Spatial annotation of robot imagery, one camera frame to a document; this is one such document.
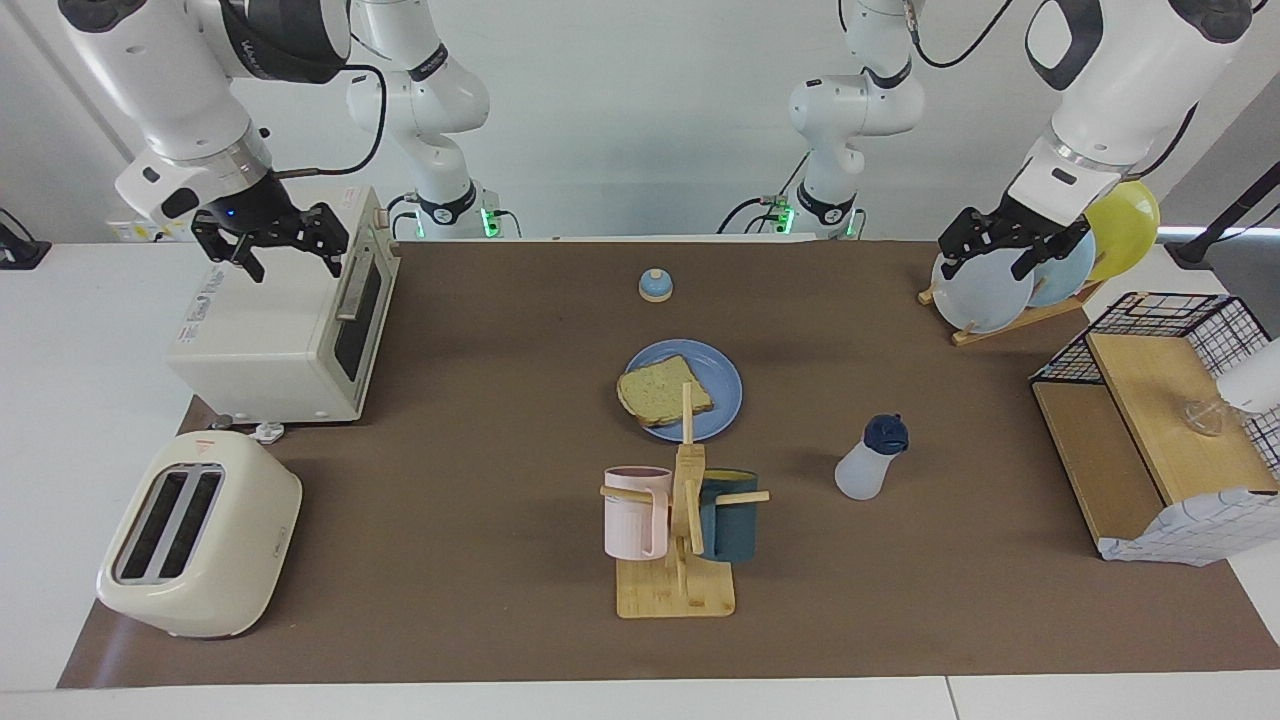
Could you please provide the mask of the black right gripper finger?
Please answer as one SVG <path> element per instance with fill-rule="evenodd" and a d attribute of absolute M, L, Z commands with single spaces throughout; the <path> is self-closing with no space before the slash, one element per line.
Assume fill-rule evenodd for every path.
<path fill-rule="evenodd" d="M 238 234 L 234 242 L 223 236 L 218 225 L 193 225 L 192 232 L 200 247 L 214 263 L 229 263 L 238 266 L 255 283 L 262 283 L 265 269 L 253 255 L 255 234 Z"/>
<path fill-rule="evenodd" d="M 298 250 L 319 258 L 333 278 L 342 273 L 342 258 L 349 247 L 349 233 L 325 202 L 298 213 Z"/>

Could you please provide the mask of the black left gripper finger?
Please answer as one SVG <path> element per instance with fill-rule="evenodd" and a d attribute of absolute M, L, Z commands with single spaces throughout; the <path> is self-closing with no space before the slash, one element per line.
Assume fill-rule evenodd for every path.
<path fill-rule="evenodd" d="M 1030 246 L 1012 264 L 1016 281 L 1027 278 L 1038 265 L 1048 260 L 1065 259 L 1091 231 L 1089 222 L 1080 218 L 1065 229 L 1046 237 L 1033 237 Z"/>
<path fill-rule="evenodd" d="M 963 209 L 938 237 L 943 259 L 941 274 L 951 281 L 965 263 L 991 251 L 988 229 L 991 218 L 975 208 Z"/>

